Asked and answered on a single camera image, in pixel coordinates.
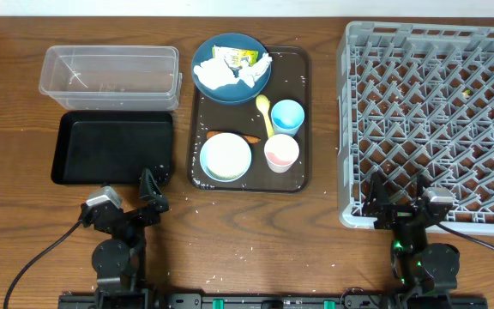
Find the yellow green snack wrapper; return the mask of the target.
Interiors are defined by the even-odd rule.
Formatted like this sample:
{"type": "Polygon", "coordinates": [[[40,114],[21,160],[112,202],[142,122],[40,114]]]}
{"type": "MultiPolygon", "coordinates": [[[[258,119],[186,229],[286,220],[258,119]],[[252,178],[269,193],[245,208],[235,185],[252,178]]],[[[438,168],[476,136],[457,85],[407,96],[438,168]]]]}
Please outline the yellow green snack wrapper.
{"type": "Polygon", "coordinates": [[[216,46],[212,48],[214,58],[222,59],[233,70],[239,70],[247,66],[252,66],[258,59],[258,51],[245,50],[240,48],[216,46]]]}

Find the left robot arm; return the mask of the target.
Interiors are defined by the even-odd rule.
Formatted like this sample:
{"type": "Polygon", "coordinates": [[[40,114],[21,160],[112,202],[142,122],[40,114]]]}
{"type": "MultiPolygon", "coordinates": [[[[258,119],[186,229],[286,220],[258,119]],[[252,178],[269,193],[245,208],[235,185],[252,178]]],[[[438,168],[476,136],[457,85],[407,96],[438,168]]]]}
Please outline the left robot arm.
{"type": "Polygon", "coordinates": [[[80,223],[110,235],[92,254],[98,285],[93,301],[95,308],[160,306],[157,292],[146,281],[145,229],[160,223],[160,215],[169,210],[169,203],[147,168],[140,177],[139,198],[145,206],[124,211],[122,198],[111,186],[105,185],[81,205],[80,223]]]}

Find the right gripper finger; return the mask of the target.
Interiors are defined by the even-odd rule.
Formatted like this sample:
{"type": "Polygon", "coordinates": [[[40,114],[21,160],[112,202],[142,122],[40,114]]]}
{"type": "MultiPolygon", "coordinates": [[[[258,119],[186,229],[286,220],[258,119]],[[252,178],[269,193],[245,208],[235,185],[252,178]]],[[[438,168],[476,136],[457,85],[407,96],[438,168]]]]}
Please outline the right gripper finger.
{"type": "Polygon", "coordinates": [[[428,197],[425,195],[426,190],[430,187],[430,182],[428,178],[424,175],[422,171],[417,174],[416,178],[416,199],[428,201],[428,197]]]}
{"type": "Polygon", "coordinates": [[[389,204],[389,195],[386,192],[379,172],[370,176],[370,194],[364,201],[367,209],[378,209],[389,204]]]}

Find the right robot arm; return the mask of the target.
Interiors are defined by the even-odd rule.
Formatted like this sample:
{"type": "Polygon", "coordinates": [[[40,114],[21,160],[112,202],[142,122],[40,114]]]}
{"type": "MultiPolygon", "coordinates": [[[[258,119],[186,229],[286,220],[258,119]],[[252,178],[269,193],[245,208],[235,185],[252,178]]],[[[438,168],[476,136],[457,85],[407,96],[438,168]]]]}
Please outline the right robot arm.
{"type": "Polygon", "coordinates": [[[451,308],[449,291],[457,288],[460,253],[444,243],[429,243],[426,229],[443,221],[455,196],[419,175],[417,195],[409,204],[394,203],[379,173],[370,176],[362,215],[374,217],[375,229],[390,230],[390,258],[402,287],[379,300],[380,308],[451,308]]]}

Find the light blue plastic cup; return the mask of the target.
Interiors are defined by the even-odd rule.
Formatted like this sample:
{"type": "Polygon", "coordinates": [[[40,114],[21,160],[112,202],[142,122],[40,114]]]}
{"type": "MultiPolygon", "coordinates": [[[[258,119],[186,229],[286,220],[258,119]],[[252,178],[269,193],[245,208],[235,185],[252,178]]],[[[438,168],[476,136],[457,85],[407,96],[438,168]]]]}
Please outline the light blue plastic cup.
{"type": "Polygon", "coordinates": [[[304,108],[295,100],[281,100],[272,107],[270,119],[275,134],[295,136],[304,123],[304,108]]]}

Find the pink plastic cup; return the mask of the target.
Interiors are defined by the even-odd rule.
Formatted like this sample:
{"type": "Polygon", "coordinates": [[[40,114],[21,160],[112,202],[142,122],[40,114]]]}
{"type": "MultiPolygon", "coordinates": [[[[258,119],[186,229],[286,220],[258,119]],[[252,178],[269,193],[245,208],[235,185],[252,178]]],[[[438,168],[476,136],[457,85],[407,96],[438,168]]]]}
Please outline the pink plastic cup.
{"type": "Polygon", "coordinates": [[[268,167],[275,173],[285,173],[299,157],[299,145],[285,134],[270,137],[264,145],[268,167]]]}

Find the white tissue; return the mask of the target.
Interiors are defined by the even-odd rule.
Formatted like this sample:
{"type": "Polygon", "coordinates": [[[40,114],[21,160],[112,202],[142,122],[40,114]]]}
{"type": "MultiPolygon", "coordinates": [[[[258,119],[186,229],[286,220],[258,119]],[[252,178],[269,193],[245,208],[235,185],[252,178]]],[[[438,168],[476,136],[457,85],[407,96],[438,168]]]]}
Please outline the white tissue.
{"type": "Polygon", "coordinates": [[[245,83],[253,88],[257,81],[264,75],[272,63],[272,58],[264,53],[262,58],[250,64],[246,58],[239,62],[237,75],[228,65],[227,58],[212,58],[196,65],[193,69],[199,82],[211,90],[216,90],[226,85],[235,85],[239,82],[245,83]]]}

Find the dark blue plate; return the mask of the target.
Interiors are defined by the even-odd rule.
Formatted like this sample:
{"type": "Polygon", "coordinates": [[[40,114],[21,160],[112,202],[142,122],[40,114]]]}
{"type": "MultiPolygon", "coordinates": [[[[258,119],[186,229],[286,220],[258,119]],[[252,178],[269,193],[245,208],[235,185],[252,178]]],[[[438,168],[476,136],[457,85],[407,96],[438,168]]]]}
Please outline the dark blue plate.
{"type": "Polygon", "coordinates": [[[214,36],[202,43],[194,53],[191,61],[191,75],[197,90],[211,100],[225,105],[237,105],[254,99],[268,84],[272,72],[272,63],[267,72],[257,81],[253,88],[249,88],[245,83],[239,82],[235,85],[226,85],[216,90],[211,90],[203,86],[193,69],[196,65],[214,58],[212,53],[213,46],[226,46],[240,48],[245,50],[258,51],[259,61],[264,53],[269,55],[267,48],[257,39],[243,33],[223,33],[214,36]]]}

